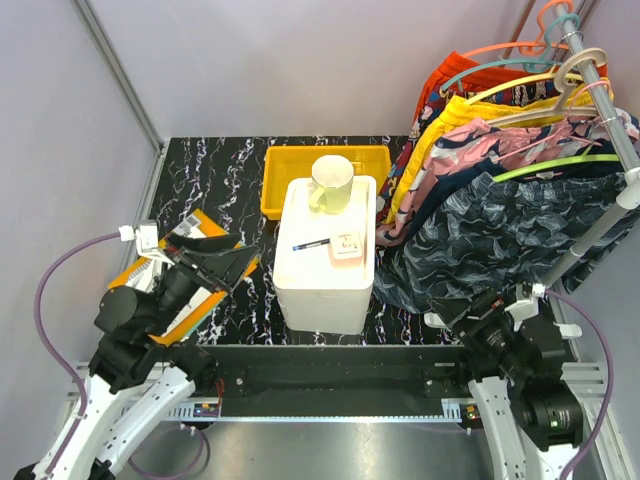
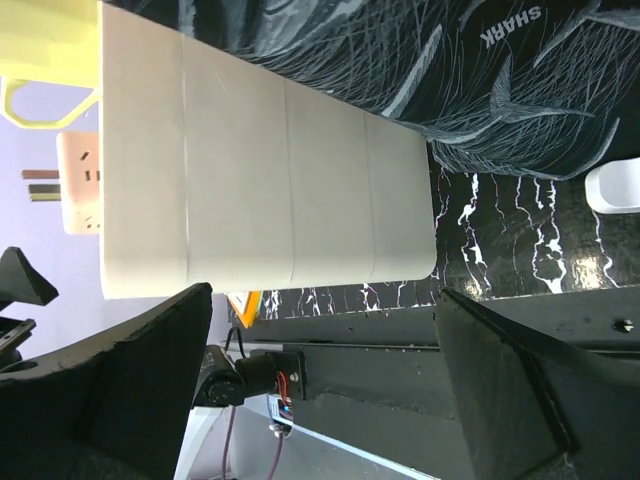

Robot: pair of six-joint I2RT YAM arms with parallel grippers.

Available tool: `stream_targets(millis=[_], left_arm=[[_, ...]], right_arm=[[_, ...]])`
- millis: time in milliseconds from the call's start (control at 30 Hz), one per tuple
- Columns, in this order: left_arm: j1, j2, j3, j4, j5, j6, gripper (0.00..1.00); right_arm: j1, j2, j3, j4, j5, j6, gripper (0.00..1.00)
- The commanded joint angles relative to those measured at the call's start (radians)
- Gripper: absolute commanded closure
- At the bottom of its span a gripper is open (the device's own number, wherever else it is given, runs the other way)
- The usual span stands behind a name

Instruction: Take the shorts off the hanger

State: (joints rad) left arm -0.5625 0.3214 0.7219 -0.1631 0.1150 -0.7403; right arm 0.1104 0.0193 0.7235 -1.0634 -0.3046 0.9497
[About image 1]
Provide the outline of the dark leaf-pattern shorts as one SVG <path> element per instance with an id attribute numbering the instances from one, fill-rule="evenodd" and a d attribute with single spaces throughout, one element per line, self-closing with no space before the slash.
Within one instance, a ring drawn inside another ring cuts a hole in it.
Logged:
<path id="1" fill-rule="evenodd" d="M 378 268 L 376 298 L 424 313 L 434 298 L 540 283 L 624 189 L 599 178 L 496 183 L 483 173 L 450 195 Z"/>

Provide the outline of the navy blue shorts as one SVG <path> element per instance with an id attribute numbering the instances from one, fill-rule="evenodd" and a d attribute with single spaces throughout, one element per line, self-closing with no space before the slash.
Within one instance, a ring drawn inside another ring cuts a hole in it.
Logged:
<path id="1" fill-rule="evenodd" d="M 486 134 L 470 133 L 464 136 L 460 132 L 451 131 L 436 141 L 428 157 L 424 186 L 426 194 L 421 204 L 413 206 L 406 239 L 416 235 L 436 208 L 450 195 L 467 186 L 479 175 L 500 175 L 511 171 L 483 155 L 483 137 Z M 609 139 L 602 139 L 598 146 L 587 147 L 576 155 L 585 151 L 593 154 L 611 154 L 613 145 Z"/>

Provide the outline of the green hanger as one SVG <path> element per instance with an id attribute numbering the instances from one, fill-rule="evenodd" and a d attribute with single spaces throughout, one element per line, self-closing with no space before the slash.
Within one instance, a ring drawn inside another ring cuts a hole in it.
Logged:
<path id="1" fill-rule="evenodd" d="M 620 162 L 620 160 L 616 154 L 587 154 L 581 156 L 572 156 L 546 161 L 543 163 L 535 163 L 519 169 L 511 170 L 498 176 L 494 176 L 493 181 L 495 183 L 501 183 L 521 176 L 533 176 L 534 174 L 537 174 L 539 172 L 556 170 L 560 167 L 594 162 Z"/>

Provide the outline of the pink hanger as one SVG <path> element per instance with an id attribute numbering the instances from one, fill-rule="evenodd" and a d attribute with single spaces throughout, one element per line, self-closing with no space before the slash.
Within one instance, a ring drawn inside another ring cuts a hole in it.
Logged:
<path id="1" fill-rule="evenodd" d="M 508 170 L 534 163 L 571 157 L 585 148 L 608 140 L 597 109 L 588 105 L 588 90 L 605 88 L 612 98 L 607 78 L 582 85 L 570 105 L 558 112 L 539 109 L 486 123 L 483 155 Z"/>

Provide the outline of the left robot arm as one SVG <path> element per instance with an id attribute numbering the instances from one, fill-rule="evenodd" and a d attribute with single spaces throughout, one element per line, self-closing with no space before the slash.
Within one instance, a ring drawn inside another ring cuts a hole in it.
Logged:
<path id="1" fill-rule="evenodd" d="M 211 354 L 184 336 L 163 344 L 162 335 L 199 290 L 231 293 L 256 247 L 237 234 L 158 239 L 123 227 L 116 235 L 135 241 L 150 279 L 102 297 L 94 324 L 103 335 L 86 377 L 41 339 L 79 399 L 47 454 L 18 470 L 18 479 L 113 479 L 172 407 L 222 387 Z"/>

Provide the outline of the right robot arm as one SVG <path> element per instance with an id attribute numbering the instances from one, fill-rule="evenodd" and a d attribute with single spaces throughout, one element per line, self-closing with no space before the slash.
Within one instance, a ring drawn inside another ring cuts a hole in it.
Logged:
<path id="1" fill-rule="evenodd" d="M 561 479 L 583 442 L 583 412 L 563 380 L 561 328 L 530 296 L 508 305 L 488 290 L 470 299 L 437 299 L 434 312 L 463 351 L 440 382 L 470 396 L 497 479 Z"/>

